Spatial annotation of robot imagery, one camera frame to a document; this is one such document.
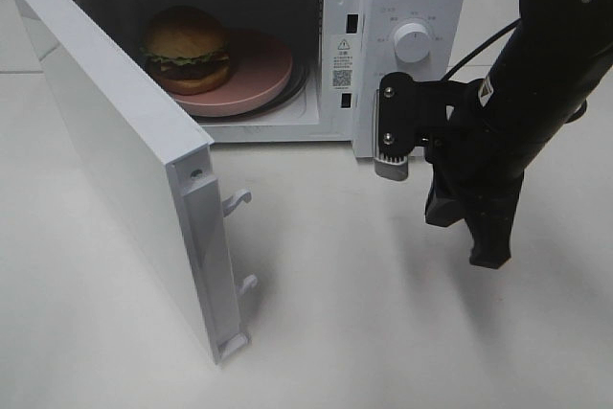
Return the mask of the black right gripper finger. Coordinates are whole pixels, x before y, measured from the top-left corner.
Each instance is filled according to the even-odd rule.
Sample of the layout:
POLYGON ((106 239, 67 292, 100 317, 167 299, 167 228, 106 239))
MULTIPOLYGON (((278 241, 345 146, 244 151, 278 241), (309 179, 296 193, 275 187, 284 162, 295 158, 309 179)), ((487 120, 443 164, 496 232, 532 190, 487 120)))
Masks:
POLYGON ((465 222, 473 238, 469 263, 500 268, 511 258, 510 241, 517 198, 466 200, 465 222))
POLYGON ((449 227, 465 218, 462 204, 440 174, 433 175, 424 215, 427 224, 437 227, 449 227))

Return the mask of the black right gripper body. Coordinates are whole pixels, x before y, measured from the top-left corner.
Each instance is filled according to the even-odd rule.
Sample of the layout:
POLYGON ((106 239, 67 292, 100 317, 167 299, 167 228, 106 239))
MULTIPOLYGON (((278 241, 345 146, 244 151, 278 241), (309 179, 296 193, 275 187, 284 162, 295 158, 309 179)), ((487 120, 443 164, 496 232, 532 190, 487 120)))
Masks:
POLYGON ((482 80, 465 83, 465 101, 451 123, 461 132, 426 148, 433 173, 455 197, 466 200, 519 198, 527 167, 527 142, 486 118, 479 93, 482 80))

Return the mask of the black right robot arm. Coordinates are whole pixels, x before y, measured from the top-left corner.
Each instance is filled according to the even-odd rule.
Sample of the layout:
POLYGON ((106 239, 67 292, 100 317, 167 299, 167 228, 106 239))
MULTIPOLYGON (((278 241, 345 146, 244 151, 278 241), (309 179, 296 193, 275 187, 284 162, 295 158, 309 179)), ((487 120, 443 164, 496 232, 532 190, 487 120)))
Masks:
POLYGON ((497 269, 525 169, 574 116, 612 65, 612 0, 519 0, 520 20, 499 57, 452 113, 428 154, 434 178, 426 219, 473 237, 472 264, 497 269))

